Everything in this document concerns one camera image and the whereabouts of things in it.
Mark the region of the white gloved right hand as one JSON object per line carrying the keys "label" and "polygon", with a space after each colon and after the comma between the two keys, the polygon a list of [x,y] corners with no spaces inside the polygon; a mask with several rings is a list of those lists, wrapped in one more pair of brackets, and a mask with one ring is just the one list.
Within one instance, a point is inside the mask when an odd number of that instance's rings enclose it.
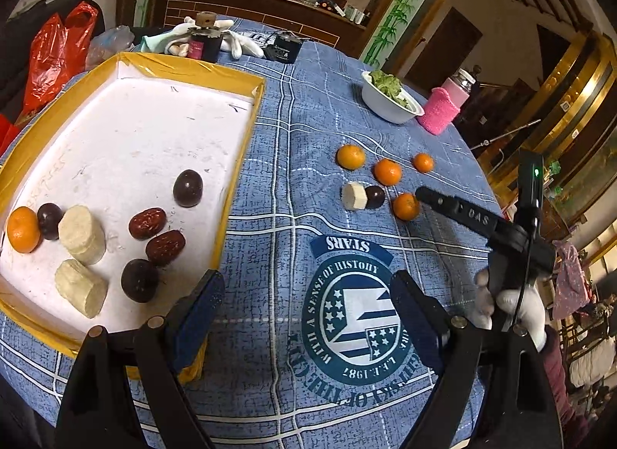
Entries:
{"label": "white gloved right hand", "polygon": [[522,325],[530,335],[536,350],[544,349],[547,341],[546,312],[534,286],[524,289],[521,304],[518,304],[520,292],[513,289],[502,290],[496,297],[488,290],[488,269],[483,268],[475,275],[476,297],[469,320],[479,329],[492,329],[492,315],[499,308],[513,322]]}

